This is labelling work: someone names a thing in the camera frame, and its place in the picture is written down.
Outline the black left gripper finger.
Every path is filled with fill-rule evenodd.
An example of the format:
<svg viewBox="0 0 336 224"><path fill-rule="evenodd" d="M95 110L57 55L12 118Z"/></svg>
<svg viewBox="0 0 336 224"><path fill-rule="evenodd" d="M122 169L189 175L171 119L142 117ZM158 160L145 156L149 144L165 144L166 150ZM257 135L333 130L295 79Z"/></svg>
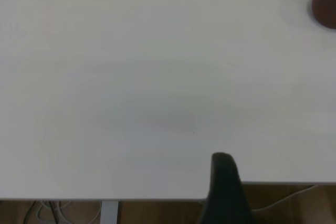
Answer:
<svg viewBox="0 0 336 224"><path fill-rule="evenodd" d="M227 153L212 155L210 187L201 223L254 223L237 165Z"/></svg>

